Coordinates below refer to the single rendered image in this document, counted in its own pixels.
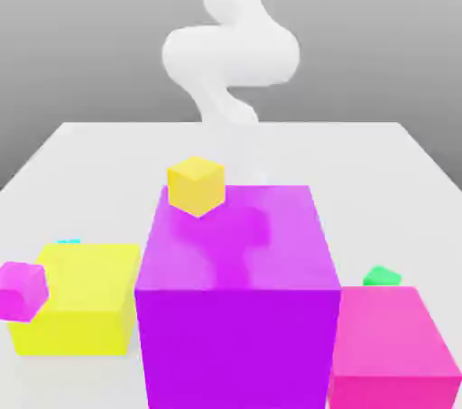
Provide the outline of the small yellow cube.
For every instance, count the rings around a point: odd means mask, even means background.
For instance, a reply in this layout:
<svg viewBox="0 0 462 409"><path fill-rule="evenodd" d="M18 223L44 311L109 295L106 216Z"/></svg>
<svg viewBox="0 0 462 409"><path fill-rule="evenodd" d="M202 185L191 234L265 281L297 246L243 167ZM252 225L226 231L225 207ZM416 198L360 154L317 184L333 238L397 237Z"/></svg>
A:
<svg viewBox="0 0 462 409"><path fill-rule="evenodd" d="M191 156L167 169L167 186L171 206L200 218L225 201L225 168Z"/></svg>

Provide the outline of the small green cube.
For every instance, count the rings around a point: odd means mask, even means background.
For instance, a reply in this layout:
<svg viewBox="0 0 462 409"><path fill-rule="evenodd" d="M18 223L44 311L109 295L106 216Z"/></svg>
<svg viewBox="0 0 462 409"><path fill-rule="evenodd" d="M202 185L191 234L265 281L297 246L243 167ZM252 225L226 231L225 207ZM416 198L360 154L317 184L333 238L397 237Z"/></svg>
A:
<svg viewBox="0 0 462 409"><path fill-rule="evenodd" d="M397 286L402 276L382 265L372 267L363 278L363 286Z"/></svg>

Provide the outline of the small magenta cube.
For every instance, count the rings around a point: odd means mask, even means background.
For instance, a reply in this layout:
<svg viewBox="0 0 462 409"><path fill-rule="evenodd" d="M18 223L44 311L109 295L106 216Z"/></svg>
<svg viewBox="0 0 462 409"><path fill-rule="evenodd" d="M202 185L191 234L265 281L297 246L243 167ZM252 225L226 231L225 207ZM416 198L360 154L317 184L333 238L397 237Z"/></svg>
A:
<svg viewBox="0 0 462 409"><path fill-rule="evenodd" d="M0 320L30 322L48 298L42 265L5 262L0 267Z"/></svg>

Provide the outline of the large purple box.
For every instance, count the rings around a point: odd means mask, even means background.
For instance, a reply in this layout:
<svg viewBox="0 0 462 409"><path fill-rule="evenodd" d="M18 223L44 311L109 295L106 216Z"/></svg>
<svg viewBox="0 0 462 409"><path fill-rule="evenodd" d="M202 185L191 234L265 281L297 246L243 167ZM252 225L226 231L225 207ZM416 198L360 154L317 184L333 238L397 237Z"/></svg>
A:
<svg viewBox="0 0 462 409"><path fill-rule="evenodd" d="M306 185L162 192L135 285L149 409L325 409L340 284Z"/></svg>

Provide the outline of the large yellow box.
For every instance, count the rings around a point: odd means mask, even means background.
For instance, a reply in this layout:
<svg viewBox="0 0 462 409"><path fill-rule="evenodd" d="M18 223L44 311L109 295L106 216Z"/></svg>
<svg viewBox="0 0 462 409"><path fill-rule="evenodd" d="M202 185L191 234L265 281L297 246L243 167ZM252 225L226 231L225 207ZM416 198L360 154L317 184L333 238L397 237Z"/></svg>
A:
<svg viewBox="0 0 462 409"><path fill-rule="evenodd" d="M136 244L50 243L36 261L49 298L29 322L9 322L20 356L123 356L136 316Z"/></svg>

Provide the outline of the large pink box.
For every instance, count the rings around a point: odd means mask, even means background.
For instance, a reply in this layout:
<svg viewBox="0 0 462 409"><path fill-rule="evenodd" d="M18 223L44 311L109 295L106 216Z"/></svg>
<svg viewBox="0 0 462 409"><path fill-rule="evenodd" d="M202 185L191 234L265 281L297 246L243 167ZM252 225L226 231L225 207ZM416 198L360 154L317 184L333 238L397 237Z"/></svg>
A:
<svg viewBox="0 0 462 409"><path fill-rule="evenodd" d="M343 288L329 409L452 409L461 383L416 288Z"/></svg>

